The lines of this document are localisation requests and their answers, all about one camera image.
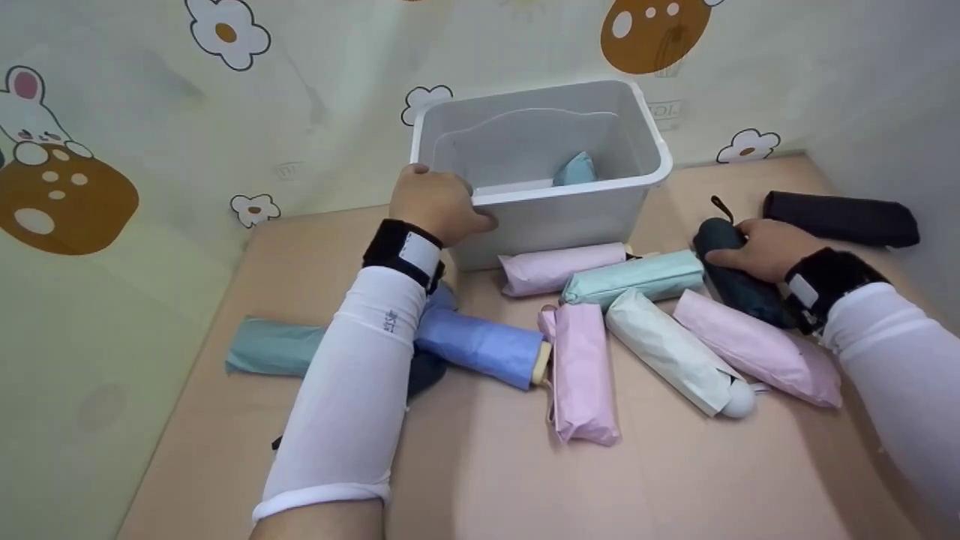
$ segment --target pink folded umbrella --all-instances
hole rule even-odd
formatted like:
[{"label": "pink folded umbrella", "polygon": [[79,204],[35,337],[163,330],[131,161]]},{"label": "pink folded umbrella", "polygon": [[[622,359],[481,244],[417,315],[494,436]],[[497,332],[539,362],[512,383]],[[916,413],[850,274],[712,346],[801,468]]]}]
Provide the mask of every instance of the pink folded umbrella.
[{"label": "pink folded umbrella", "polygon": [[586,439],[612,446],[620,440],[620,430],[600,306],[546,307],[538,323],[554,346],[553,416],[560,440]]},{"label": "pink folded umbrella", "polygon": [[530,296],[557,292],[577,272],[617,264],[627,259],[623,244],[601,244],[583,248],[525,253],[515,257],[500,256],[507,273],[507,296]]},{"label": "pink folded umbrella", "polygon": [[840,407],[840,374],[824,350],[691,290],[673,317],[734,369],[814,405]]}]

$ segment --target right hand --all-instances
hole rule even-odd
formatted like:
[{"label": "right hand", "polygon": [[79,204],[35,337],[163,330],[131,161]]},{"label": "right hand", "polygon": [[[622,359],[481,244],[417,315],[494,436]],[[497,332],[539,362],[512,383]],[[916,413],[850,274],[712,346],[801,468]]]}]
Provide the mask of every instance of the right hand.
[{"label": "right hand", "polygon": [[829,247],[816,236],[772,219],[748,219],[736,227],[747,236],[746,245],[713,250],[707,253],[707,262],[742,270],[765,282],[782,282],[802,258]]}]

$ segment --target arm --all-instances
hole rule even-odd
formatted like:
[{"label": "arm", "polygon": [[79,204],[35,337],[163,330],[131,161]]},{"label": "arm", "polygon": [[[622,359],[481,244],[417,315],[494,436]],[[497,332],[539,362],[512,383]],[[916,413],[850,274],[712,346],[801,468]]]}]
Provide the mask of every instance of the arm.
[{"label": "arm", "polygon": [[[466,183],[422,165],[404,168],[390,215],[443,245],[495,227],[473,211]],[[432,274],[440,248],[418,245],[412,260]],[[253,511],[253,539],[382,536],[425,302],[423,286],[397,270],[370,266],[357,275],[303,379]]]},{"label": "arm", "polygon": [[[791,225],[748,219],[739,250],[709,262],[782,282],[827,244]],[[823,342],[838,356],[880,441],[908,480],[947,515],[960,512],[960,339],[904,300],[888,283],[840,298]]]}]

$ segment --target wall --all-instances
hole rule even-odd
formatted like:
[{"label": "wall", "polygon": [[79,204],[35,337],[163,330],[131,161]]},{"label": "wall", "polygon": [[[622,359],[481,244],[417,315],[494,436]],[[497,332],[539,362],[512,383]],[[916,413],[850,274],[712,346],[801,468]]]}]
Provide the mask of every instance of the wall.
[{"label": "wall", "polygon": [[903,200],[925,238],[905,261],[949,290],[955,15],[946,0],[4,2],[0,520],[111,536],[249,229],[386,202],[432,99],[635,80],[680,166],[811,147],[842,188]]},{"label": "wall", "polygon": [[837,188],[854,197],[899,201],[917,217],[922,241],[894,250],[912,280],[954,326],[960,325],[960,6],[902,6],[900,25],[872,54],[878,69],[850,88],[846,113],[811,139],[809,155]]}]

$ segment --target table surface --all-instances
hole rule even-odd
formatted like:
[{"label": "table surface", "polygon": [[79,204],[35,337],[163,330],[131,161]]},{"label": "table surface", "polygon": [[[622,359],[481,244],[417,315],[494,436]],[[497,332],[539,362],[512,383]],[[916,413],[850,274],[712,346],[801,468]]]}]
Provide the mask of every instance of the table surface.
[{"label": "table surface", "polygon": [[[652,191],[635,253],[688,246],[720,215],[756,216],[771,189],[829,193],[806,157],[676,171]],[[245,315],[328,324],[383,207],[257,227],[121,528],[122,539],[246,538],[299,380],[226,375]],[[844,246],[929,307],[882,250]],[[509,299],[497,272],[452,276],[461,310],[535,329],[556,295]],[[670,311],[672,303],[661,303]],[[520,392],[451,369],[415,399],[387,512],[392,539],[841,539],[941,537],[879,447],[845,381],[845,405],[822,410],[773,393],[746,420],[709,419],[611,337],[623,440],[558,445],[543,390]]]}]

